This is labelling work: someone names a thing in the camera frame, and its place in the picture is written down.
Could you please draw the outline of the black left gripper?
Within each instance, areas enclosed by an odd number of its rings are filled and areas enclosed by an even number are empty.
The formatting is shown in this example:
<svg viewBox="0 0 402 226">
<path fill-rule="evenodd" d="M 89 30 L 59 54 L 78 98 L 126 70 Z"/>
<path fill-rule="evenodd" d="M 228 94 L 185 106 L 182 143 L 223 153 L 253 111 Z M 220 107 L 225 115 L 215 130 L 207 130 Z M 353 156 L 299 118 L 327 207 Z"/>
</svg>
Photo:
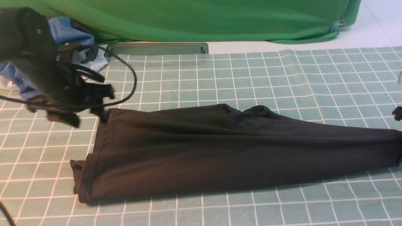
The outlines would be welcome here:
<svg viewBox="0 0 402 226">
<path fill-rule="evenodd" d="M 11 60 L 12 65 L 47 98 L 51 107 L 27 105 L 32 113 L 46 112 L 47 120 L 79 128 L 80 118 L 76 110 L 89 109 L 107 123 L 109 114 L 105 111 L 103 99 L 115 99 L 115 90 L 105 84 L 105 78 L 82 65 L 59 61 L 40 60 L 33 56 L 22 56 Z"/>
</svg>

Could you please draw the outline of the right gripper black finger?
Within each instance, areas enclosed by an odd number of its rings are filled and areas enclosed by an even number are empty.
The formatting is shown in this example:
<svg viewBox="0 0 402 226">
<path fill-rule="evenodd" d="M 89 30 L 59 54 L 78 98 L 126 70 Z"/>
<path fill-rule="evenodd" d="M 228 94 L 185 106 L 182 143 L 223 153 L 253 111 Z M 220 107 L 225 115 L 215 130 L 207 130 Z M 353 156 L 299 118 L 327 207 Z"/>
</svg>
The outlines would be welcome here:
<svg viewBox="0 0 402 226">
<path fill-rule="evenodd" d="M 393 110 L 393 118 L 396 121 L 402 120 L 402 107 L 401 106 L 398 106 Z"/>
</svg>

